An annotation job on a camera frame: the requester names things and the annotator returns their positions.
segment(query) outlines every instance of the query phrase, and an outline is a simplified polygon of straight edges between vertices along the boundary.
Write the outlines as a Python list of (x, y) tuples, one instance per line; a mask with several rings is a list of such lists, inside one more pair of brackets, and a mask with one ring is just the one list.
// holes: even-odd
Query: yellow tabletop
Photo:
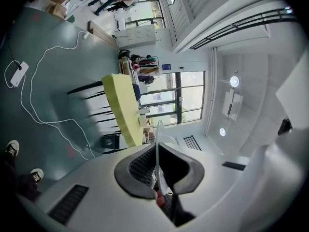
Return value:
[(105, 95), (115, 115), (121, 134), (129, 147), (142, 144), (143, 127), (139, 123), (139, 109), (129, 75), (110, 74), (102, 78)]

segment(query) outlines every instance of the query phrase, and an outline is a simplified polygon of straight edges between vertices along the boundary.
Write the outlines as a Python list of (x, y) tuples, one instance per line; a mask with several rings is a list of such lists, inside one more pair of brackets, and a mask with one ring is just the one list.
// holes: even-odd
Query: white cabinet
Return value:
[(155, 28), (153, 25), (141, 26), (115, 32), (117, 45), (120, 48), (155, 44)]

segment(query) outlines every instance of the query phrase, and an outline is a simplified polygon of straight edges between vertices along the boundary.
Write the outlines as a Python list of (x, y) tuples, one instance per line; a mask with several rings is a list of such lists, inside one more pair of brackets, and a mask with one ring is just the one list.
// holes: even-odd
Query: pants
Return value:
[(96, 13), (100, 13), (102, 10), (104, 10), (107, 6), (111, 5), (112, 2), (114, 2), (115, 0), (107, 0), (101, 7), (99, 7), (96, 10)]
[(127, 5), (125, 4), (125, 2), (121, 1), (121, 2), (114, 4), (114, 6), (107, 9), (107, 11), (117, 10), (117, 9), (121, 9), (125, 7), (127, 7)]
[(15, 173), (14, 158), (10, 154), (4, 154), (0, 157), (0, 171), (3, 176), (3, 188), (12, 194), (19, 193), (30, 201), (35, 201), (41, 194), (37, 191), (37, 183), (33, 176), (22, 175), (17, 178)]

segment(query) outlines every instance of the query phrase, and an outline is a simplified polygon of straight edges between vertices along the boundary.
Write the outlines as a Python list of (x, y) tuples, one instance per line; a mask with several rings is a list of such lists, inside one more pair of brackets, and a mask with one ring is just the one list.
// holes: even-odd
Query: black sneaker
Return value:
[(38, 184), (43, 179), (44, 172), (40, 168), (35, 168), (29, 173), (29, 175), (32, 175), (35, 182)]
[(12, 140), (8, 143), (5, 148), (5, 153), (11, 154), (14, 158), (18, 155), (19, 143), (16, 140)]

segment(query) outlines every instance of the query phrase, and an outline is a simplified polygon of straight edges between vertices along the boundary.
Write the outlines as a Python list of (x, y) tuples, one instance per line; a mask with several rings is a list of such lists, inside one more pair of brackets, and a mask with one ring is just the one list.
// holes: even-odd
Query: black metal railing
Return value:
[(193, 135), (191, 135), (191, 137), (185, 137), (183, 139), (185, 143), (187, 144), (188, 148), (201, 150), (201, 148), (197, 144), (197, 141), (195, 140)]
[(298, 22), (297, 17), (294, 15), (291, 9), (276, 9), (269, 10), (263, 13), (258, 13), (249, 16), (240, 21), (234, 22), (199, 41), (195, 45), (191, 46), (191, 49), (197, 50), (200, 47), (220, 39), (226, 35), (229, 35), (240, 30), (257, 27), (260, 25), (266, 25), (278, 22)]

